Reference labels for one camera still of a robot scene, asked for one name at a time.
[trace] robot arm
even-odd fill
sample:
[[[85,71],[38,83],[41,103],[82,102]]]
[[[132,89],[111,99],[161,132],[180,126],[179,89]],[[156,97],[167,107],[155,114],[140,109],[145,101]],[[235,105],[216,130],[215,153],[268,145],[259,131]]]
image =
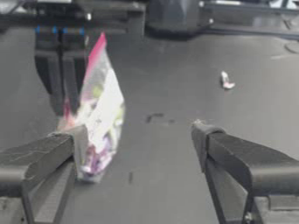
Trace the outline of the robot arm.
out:
[[[299,161],[200,122],[191,135],[219,223],[297,223]]]

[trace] plastic bag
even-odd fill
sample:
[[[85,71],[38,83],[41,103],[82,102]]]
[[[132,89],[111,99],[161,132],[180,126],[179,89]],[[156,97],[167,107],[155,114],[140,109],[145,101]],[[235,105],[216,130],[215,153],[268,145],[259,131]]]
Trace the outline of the plastic bag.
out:
[[[76,115],[65,107],[64,129],[85,125],[88,148],[81,157],[78,178],[98,182],[105,168],[117,152],[117,142],[125,115],[124,97],[106,54],[105,35],[101,34],[88,56],[88,69],[80,93]]]

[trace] gray table surface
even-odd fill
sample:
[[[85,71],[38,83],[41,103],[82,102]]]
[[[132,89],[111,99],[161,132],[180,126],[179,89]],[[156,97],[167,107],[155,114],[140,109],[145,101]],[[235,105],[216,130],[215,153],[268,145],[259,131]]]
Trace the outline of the gray table surface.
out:
[[[127,105],[119,153],[98,185],[77,184],[61,224],[217,223],[192,148],[196,118],[299,158],[299,56],[277,38],[108,39]],[[0,38],[0,148],[54,130],[33,67],[33,33]],[[220,88],[225,71],[236,87]],[[163,117],[145,122],[147,116]]]

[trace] black table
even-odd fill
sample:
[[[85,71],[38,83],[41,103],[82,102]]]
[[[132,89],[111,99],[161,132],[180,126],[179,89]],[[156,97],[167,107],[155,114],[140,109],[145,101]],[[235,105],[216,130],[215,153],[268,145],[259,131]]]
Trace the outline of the black table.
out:
[[[98,185],[77,184],[61,224],[217,223],[192,148],[196,118],[299,159],[299,56],[279,38],[108,39],[127,105],[119,153]],[[33,33],[1,37],[1,148],[56,127],[33,68]],[[236,82],[220,88],[220,72]],[[147,117],[159,114],[148,122]]]

